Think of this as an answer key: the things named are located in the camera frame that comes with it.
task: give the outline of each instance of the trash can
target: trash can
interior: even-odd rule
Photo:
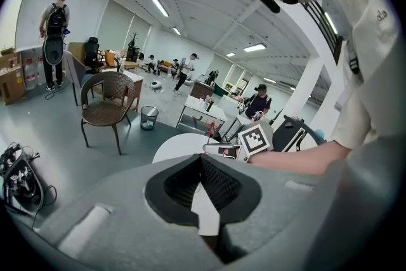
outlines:
[[[144,106],[141,109],[141,129],[152,130],[155,126],[159,111],[153,106]]]

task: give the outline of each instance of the shirt logo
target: shirt logo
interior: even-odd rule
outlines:
[[[384,10],[378,10],[378,15],[376,15],[376,20],[381,23],[386,17],[388,17],[388,13]]]

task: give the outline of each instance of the white ceiling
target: white ceiling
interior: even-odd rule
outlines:
[[[169,13],[164,17],[151,0],[133,0],[163,29],[177,27],[182,36],[213,49],[261,76],[296,86],[309,53],[286,24],[258,0],[160,0]],[[246,53],[249,45],[264,43],[265,50]],[[326,71],[312,96],[323,100],[330,81]]]

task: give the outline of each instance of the man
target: man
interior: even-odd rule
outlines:
[[[283,0],[296,3],[299,0]],[[250,162],[270,169],[297,173],[323,174],[330,162],[344,159],[353,149],[377,137],[360,87],[390,54],[401,37],[400,24],[388,0],[343,0],[346,16],[352,27],[348,46],[344,50],[344,71],[349,83],[344,91],[333,141],[301,152],[268,152],[254,155]]]
[[[266,85],[260,84],[255,90],[258,92],[257,95],[253,94],[253,96],[249,99],[246,106],[248,107],[245,111],[246,116],[248,119],[252,119],[256,112],[262,111],[264,115],[268,113],[269,108],[271,106],[272,99],[266,94]]]
[[[187,58],[185,60],[185,64],[183,65],[182,70],[180,71],[180,75],[179,75],[179,81],[178,84],[175,86],[175,88],[173,89],[173,91],[176,94],[180,94],[179,93],[179,88],[180,86],[183,85],[183,83],[185,82],[186,78],[188,77],[188,73],[190,71],[194,71],[194,66],[193,66],[193,61],[196,60],[197,58],[197,54],[196,53],[192,53],[192,55]]]
[[[65,16],[65,20],[63,23],[63,29],[66,29],[68,27],[69,19],[70,19],[69,7],[65,4],[65,0],[55,0],[55,3],[47,6],[45,8],[45,10],[43,11],[43,15],[41,17],[41,23],[39,24],[39,33],[40,33],[41,37],[46,36],[46,29],[44,28],[44,25],[46,27],[49,16],[51,16],[51,14],[54,13],[56,10],[63,11],[63,14]],[[44,73],[45,73],[45,79],[46,79],[46,89],[48,91],[54,91],[55,85],[52,80],[52,65],[50,65],[45,58],[44,45],[43,45],[43,63],[44,63]],[[58,87],[60,87],[63,84],[62,62],[60,62],[59,64],[57,64],[55,66],[55,74],[56,74],[56,84]]]
[[[155,57],[152,55],[149,57],[151,59],[151,62],[148,64],[148,72],[151,73],[151,68],[154,71],[154,75],[157,74],[157,67],[158,67],[158,61],[155,59]]]
[[[175,74],[178,71],[178,69],[179,69],[178,59],[175,59],[175,60],[173,60],[173,63],[172,63],[171,72],[173,74]]]

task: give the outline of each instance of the baseball cap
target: baseball cap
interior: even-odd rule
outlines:
[[[259,91],[260,89],[263,89],[266,91],[266,85],[265,84],[259,84],[258,87],[255,87],[255,91]]]

